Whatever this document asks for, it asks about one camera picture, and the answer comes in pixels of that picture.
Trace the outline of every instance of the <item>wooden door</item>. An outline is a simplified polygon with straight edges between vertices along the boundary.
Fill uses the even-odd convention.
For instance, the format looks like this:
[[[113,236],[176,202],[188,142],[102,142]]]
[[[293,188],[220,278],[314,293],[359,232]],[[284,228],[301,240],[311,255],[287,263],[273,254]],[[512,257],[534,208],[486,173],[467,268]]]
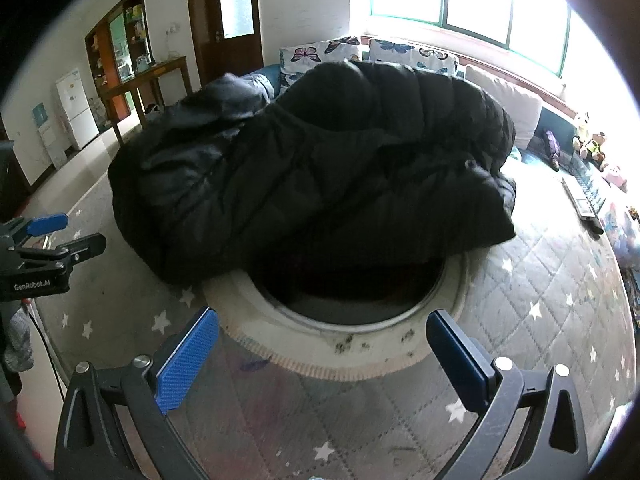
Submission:
[[[263,67],[258,0],[189,0],[200,83]]]

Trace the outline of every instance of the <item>green window frame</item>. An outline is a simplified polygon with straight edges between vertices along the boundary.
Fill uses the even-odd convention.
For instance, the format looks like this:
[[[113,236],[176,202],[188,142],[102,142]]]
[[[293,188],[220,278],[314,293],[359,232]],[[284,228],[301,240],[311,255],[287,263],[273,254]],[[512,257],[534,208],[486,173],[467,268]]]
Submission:
[[[485,41],[487,43],[491,43],[495,46],[499,46],[505,50],[509,50],[510,52],[513,52],[514,54],[517,54],[518,56],[524,57],[525,59],[530,60],[530,62],[535,63],[538,66],[541,66],[542,68],[548,70],[549,72],[557,75],[558,77],[562,77],[562,70],[564,69],[564,62],[566,60],[566,51],[567,51],[567,47],[569,45],[569,32],[571,29],[571,15],[572,15],[572,9],[569,6],[569,4],[567,4],[566,8],[567,8],[567,13],[566,13],[566,28],[564,31],[564,45],[562,46],[562,57],[560,60],[560,69],[557,72],[554,72],[552,69],[550,69],[549,67],[537,62],[534,59],[531,59],[528,56],[525,56],[524,54],[521,54],[515,50],[512,50],[510,48],[510,42],[511,42],[511,28],[513,25],[513,0],[511,0],[511,10],[510,10],[510,15],[509,15],[509,26],[508,26],[508,30],[507,30],[507,40],[505,43],[501,43],[500,41],[496,41],[493,38],[489,38],[487,36],[484,36],[482,34],[478,34],[472,30],[468,30],[466,28],[460,28],[460,27],[456,27],[455,25],[451,25],[449,23],[447,23],[447,15],[449,12],[449,0],[440,0],[440,19],[437,22],[429,22],[427,20],[418,20],[417,18],[406,18],[403,16],[391,16],[388,14],[377,14],[373,12],[373,0],[370,0],[370,6],[369,6],[369,15],[370,16],[383,16],[386,18],[397,18],[400,20],[408,20],[411,22],[418,22],[418,23],[427,23],[428,25],[434,25],[435,27],[439,27],[439,28],[444,28],[446,30],[453,30],[454,32],[458,32],[460,34],[465,34],[466,36],[470,36],[472,38],[476,38],[476,40],[481,40],[481,41]]]

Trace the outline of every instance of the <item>refrigerator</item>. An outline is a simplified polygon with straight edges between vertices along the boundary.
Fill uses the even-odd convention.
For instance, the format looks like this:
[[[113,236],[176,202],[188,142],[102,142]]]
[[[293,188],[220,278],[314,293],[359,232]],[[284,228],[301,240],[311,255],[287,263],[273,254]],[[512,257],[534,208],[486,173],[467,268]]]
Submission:
[[[56,89],[62,105],[62,121],[69,140],[76,150],[82,150],[99,132],[84,94],[80,71],[76,68],[58,79]]]

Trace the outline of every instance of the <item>toy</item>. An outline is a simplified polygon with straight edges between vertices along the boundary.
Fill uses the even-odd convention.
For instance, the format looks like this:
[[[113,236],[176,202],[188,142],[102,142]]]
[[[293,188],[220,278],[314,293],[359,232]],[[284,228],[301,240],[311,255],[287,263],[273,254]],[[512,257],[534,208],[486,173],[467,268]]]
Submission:
[[[600,171],[602,172],[604,180],[626,192],[626,178],[622,175],[620,166],[604,161],[600,165]]]
[[[592,160],[596,165],[601,164],[606,155],[601,146],[607,140],[604,132],[591,133],[589,131],[589,113],[578,112],[575,116],[575,126],[578,134],[574,137],[573,147],[580,155],[580,158]]]
[[[543,137],[545,142],[546,156],[549,158],[549,163],[555,171],[560,171],[560,145],[556,140],[556,136],[551,130],[545,130]]]

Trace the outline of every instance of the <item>gray rug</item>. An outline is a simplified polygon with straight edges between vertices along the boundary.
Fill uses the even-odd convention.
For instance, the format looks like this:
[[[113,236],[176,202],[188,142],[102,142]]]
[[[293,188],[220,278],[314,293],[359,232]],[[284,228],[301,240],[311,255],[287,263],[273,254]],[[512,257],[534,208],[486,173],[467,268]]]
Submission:
[[[459,324],[521,368],[567,364],[593,457],[613,410],[634,391],[628,304],[608,242],[586,234],[556,181],[527,171],[517,175],[518,236],[472,254]],[[67,374],[81,360],[117,366],[153,352],[204,301],[197,286],[161,283],[124,242],[106,178],[54,243],[96,231],[107,237],[106,252],[76,268],[69,293],[37,302]],[[403,480],[434,477],[476,416],[433,355],[382,378],[339,383],[284,370],[222,333],[170,419],[211,478]],[[516,438],[508,435],[486,478],[499,475]]]

